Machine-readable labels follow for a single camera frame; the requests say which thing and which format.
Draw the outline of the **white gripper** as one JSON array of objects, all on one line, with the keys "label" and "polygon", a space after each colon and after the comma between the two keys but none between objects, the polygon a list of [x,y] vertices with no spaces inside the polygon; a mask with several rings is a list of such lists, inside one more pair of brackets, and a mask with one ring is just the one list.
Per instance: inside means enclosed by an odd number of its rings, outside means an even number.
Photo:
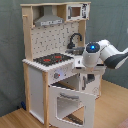
[{"label": "white gripper", "polygon": [[98,57],[76,56],[72,64],[73,73],[103,74],[105,69],[105,65],[98,66]]}]

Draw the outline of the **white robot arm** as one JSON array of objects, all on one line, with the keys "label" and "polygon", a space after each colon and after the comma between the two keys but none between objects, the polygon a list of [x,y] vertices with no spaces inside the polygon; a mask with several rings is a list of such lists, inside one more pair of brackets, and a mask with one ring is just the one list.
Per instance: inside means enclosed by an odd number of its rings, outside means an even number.
[{"label": "white robot arm", "polygon": [[120,52],[108,40],[90,42],[74,59],[72,72],[102,75],[106,68],[118,69],[127,59],[128,48]]}]

